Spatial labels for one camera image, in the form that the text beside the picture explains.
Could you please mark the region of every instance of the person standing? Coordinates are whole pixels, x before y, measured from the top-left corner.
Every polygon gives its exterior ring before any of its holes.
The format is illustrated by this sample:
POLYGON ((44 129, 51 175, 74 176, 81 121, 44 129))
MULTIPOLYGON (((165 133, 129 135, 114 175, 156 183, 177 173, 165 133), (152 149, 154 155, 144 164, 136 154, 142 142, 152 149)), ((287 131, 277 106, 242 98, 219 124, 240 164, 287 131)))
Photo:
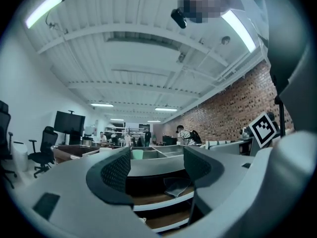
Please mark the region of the person standing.
POLYGON ((151 135, 151 133, 149 132, 149 129, 146 129, 146 130, 145 130, 145 136, 144 136, 144 139, 145 139, 145 147, 149 147, 151 137, 152 137, 152 135, 151 135))
POLYGON ((176 133, 178 137, 181 139, 182 145, 195 145, 196 142, 191 138, 191 133, 189 130, 184 129, 183 125, 177 126, 176 133))

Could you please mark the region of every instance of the office chair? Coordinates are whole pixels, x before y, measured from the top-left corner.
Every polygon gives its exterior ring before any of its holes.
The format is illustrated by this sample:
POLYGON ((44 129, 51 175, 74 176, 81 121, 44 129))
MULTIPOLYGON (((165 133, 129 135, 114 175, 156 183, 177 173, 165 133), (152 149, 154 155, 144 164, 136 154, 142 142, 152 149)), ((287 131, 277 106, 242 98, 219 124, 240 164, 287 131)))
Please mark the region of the office chair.
POLYGON ((41 172, 46 172, 49 170, 49 163, 54 164, 54 156, 53 151, 51 150, 51 146, 55 145, 57 141, 58 134, 54 132, 54 128, 50 126, 46 126, 43 130, 42 143, 40 152, 35 151, 35 142, 36 140, 30 139, 29 141, 33 144, 34 153, 29 155, 29 158, 36 163, 39 163, 40 167, 34 167, 34 170, 37 170, 34 173, 34 178, 37 178, 37 174, 41 172))
MULTIPOLYGON (((8 149, 8 142, 6 139, 7 129, 11 120, 11 116, 8 113, 8 105, 2 101, 0 101, 0 161, 1 160, 9 160, 12 159, 11 156, 11 137, 13 134, 9 132, 10 135, 10 143, 8 149)), ((14 177, 17 177, 14 171, 6 170, 0 165, 0 173, 1 175, 10 183, 11 188, 14 188, 10 179, 6 176, 6 174, 13 174, 14 177)))
POLYGON ((112 140, 114 145, 116 145, 116 146, 118 145, 118 138, 117 137, 112 137, 111 140, 112 140))

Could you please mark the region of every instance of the white wall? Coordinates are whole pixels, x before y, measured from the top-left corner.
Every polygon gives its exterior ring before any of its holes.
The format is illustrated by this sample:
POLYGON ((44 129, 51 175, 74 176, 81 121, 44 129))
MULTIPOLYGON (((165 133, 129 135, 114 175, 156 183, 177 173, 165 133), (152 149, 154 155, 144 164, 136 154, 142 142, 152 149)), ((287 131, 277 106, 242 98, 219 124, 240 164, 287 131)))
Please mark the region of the white wall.
MULTIPOLYGON (((37 140, 40 150, 45 126, 54 126, 57 111, 85 116, 85 126, 99 120, 98 131, 104 129, 105 118, 70 92, 50 71, 51 63, 38 55, 19 22, 7 31, 0 43, 0 100, 9 105, 11 122, 8 131, 13 140, 26 143, 29 154, 37 140)), ((63 140, 58 136, 57 143, 63 140)))

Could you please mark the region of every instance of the brick wall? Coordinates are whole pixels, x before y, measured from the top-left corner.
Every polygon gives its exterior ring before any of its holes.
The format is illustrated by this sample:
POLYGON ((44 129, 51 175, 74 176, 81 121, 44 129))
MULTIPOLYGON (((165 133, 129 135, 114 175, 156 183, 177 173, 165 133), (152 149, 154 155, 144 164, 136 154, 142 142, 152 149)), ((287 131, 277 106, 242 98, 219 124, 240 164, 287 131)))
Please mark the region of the brick wall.
MULTIPOLYGON (((263 111, 272 111, 279 124, 278 105, 274 104, 276 89, 271 81, 267 64, 262 61, 245 77, 240 78, 224 91, 197 107, 165 123, 155 124, 154 134, 158 142, 163 134, 176 136, 176 127, 196 130, 202 141, 237 140, 239 130, 246 127, 263 111)), ((293 122, 285 109, 285 128, 293 122)))

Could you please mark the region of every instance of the backpack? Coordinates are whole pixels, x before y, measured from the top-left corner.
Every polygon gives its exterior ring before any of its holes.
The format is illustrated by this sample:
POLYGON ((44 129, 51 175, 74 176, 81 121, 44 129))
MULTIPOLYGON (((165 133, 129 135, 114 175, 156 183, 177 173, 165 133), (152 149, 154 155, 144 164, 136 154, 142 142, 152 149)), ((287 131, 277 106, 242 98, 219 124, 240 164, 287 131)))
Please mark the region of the backpack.
POLYGON ((202 144, 202 140, 200 139, 198 132, 195 130, 192 130, 190 132, 190 137, 184 138, 184 140, 185 139, 193 139, 196 142, 196 144, 202 144))

